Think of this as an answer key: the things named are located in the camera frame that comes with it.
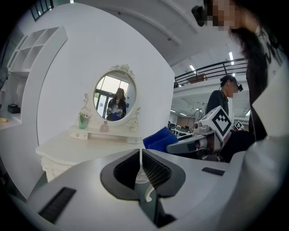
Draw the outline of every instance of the black shirt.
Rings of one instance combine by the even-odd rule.
[[[222,91],[216,90],[216,91],[213,91],[213,93],[210,96],[210,99],[208,101],[208,106],[206,109],[206,114],[218,106],[222,106],[222,108],[225,110],[227,115],[229,115],[227,97]]]

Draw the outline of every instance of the ceiling beam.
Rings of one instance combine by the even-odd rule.
[[[171,32],[170,30],[166,29],[165,26],[163,26],[160,23],[156,22],[152,18],[149,18],[149,17],[141,14],[140,12],[137,12],[135,10],[128,9],[128,8],[120,9],[119,7],[116,7],[116,6],[104,5],[104,4],[98,4],[96,7],[100,8],[100,9],[108,9],[108,10],[113,10],[113,11],[120,11],[122,13],[126,13],[126,14],[129,14],[129,15],[134,16],[136,18],[139,18],[139,19],[147,22],[148,24],[154,26],[158,30],[160,30],[163,34],[165,34],[168,38],[170,38],[177,45],[180,46],[182,44],[182,40],[180,38],[178,38],[178,36],[174,35],[173,32]]]
[[[161,0],[164,4],[169,6],[171,9],[173,9],[175,12],[177,12],[193,29],[194,32],[198,33],[200,30],[200,27],[198,26],[197,22],[195,20],[192,20],[186,12],[182,10],[181,7],[179,7],[176,3],[174,3],[172,0]]]

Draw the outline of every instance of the black pants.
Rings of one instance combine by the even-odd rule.
[[[229,163],[237,152],[246,151],[255,142],[254,135],[247,131],[232,131],[230,139],[223,147],[220,155]]]

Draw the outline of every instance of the yellow object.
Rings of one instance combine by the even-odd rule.
[[[6,119],[6,118],[0,118],[0,122],[7,122],[8,121],[8,119]]]

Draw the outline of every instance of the plant in vase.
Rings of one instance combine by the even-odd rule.
[[[80,112],[78,116],[78,121],[79,121],[79,128],[86,129],[87,123],[89,122],[89,116],[87,114]]]

